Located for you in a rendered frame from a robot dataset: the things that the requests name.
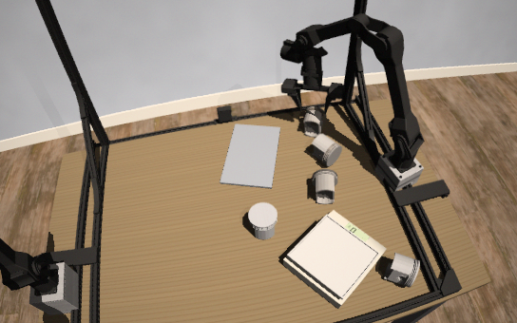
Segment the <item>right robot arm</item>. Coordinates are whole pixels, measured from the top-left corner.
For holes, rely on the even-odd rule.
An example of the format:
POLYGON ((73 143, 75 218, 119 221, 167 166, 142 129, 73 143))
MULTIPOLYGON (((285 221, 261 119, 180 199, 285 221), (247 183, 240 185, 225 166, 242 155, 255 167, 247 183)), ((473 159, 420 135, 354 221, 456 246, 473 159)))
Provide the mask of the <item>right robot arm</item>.
POLYGON ((35 288, 36 296, 57 293, 58 270, 50 270, 50 265, 43 254, 31 256, 28 253, 14 251, 1 238, 0 270, 2 283, 11 291, 29 285, 35 288))

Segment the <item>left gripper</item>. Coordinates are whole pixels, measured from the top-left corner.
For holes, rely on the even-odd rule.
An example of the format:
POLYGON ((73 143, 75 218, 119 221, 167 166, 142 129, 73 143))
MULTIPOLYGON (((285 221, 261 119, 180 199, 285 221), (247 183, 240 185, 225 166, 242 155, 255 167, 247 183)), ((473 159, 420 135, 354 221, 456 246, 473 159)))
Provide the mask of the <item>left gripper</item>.
POLYGON ((299 111, 302 110, 300 90, 327 92, 324 114, 326 114, 331 101, 342 99, 344 85, 339 83, 331 83, 330 86, 322 85, 322 68, 318 70, 308 70, 303 68, 302 76, 303 84, 298 84, 297 79, 287 78, 281 85, 281 93, 286 93, 288 96, 291 96, 299 111))

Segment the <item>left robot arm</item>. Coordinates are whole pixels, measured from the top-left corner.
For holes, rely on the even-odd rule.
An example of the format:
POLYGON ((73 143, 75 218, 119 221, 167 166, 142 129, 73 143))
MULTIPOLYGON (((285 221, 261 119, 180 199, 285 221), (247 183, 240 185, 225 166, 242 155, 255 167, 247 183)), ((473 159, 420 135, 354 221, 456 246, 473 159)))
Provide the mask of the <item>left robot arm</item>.
POLYGON ((328 54, 323 47, 317 48, 315 45, 352 32, 358 34, 364 44, 373 49, 376 58, 384 66, 394 114, 394 118, 389 122, 389 129, 395 155, 389 156, 389 160, 400 173, 404 173, 416 166, 413 159, 424 139, 418 121, 411 111, 402 64, 404 37, 401 30, 367 14, 359 13, 328 25, 311 25, 297 32, 295 41, 283 41, 280 57, 297 64, 302 61, 302 76, 302 68, 321 69, 321 57, 328 54), (377 34, 371 33, 370 30, 377 34))

